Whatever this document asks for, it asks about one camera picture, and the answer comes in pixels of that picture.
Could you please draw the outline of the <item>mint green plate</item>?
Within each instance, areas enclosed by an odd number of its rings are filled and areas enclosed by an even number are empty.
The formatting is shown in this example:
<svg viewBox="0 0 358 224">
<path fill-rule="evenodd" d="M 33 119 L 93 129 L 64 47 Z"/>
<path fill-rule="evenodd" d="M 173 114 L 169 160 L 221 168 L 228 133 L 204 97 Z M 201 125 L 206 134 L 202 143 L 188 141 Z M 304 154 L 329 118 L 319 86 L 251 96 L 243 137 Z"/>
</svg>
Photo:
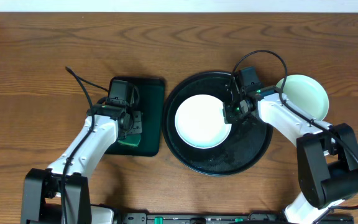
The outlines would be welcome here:
<svg viewBox="0 0 358 224">
<path fill-rule="evenodd" d="M 326 90 L 315 79 L 306 75 L 287 76 L 283 93 L 293 109 L 301 109 L 314 119 L 323 120 L 329 111 Z"/>
</svg>

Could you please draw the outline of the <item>pink plate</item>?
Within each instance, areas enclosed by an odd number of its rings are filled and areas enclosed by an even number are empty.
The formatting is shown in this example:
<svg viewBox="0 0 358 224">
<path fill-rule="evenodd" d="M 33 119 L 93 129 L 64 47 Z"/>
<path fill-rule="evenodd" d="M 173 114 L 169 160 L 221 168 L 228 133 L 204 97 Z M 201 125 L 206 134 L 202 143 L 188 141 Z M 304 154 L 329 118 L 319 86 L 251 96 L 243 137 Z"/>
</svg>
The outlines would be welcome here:
<svg viewBox="0 0 358 224">
<path fill-rule="evenodd" d="M 198 149 L 216 147 L 229 136 L 223 102 L 211 95 L 195 95 L 183 101 L 175 113 L 175 129 L 187 145 Z"/>
</svg>

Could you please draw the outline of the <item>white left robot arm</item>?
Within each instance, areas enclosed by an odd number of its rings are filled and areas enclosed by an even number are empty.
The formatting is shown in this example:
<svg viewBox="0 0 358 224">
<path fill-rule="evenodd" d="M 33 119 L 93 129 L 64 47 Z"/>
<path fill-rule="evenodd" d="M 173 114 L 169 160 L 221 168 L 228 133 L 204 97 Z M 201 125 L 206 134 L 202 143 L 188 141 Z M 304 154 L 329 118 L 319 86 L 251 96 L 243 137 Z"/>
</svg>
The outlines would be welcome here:
<svg viewBox="0 0 358 224">
<path fill-rule="evenodd" d="M 24 180 L 21 223 L 116 223 L 114 210 L 92 205 L 89 178 L 117 140 L 142 132 L 142 113 L 96 104 L 67 150 Z"/>
</svg>

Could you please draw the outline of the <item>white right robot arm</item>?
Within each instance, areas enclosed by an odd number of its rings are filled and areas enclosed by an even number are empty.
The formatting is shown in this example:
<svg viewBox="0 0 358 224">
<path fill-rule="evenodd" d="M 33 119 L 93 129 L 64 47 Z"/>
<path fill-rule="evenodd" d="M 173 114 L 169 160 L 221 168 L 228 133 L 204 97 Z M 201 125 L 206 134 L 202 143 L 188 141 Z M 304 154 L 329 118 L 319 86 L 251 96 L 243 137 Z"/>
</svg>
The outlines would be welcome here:
<svg viewBox="0 0 358 224">
<path fill-rule="evenodd" d="M 223 103 L 227 123 L 256 121 L 296 146 L 301 192 L 283 211 L 288 223 L 320 223 L 358 194 L 358 143 L 349 125 L 316 119 L 275 86 L 231 85 L 226 90 L 231 96 Z"/>
</svg>

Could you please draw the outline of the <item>green sponge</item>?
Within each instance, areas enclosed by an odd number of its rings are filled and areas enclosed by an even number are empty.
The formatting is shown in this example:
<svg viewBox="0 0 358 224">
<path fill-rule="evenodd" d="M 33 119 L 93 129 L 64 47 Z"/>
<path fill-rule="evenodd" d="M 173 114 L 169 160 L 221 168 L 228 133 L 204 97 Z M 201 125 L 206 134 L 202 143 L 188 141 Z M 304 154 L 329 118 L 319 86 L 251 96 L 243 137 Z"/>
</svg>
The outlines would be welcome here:
<svg viewBox="0 0 358 224">
<path fill-rule="evenodd" d="M 118 140 L 118 143 L 123 146 L 137 147 L 140 144 L 141 135 L 127 135 L 125 139 Z"/>
</svg>

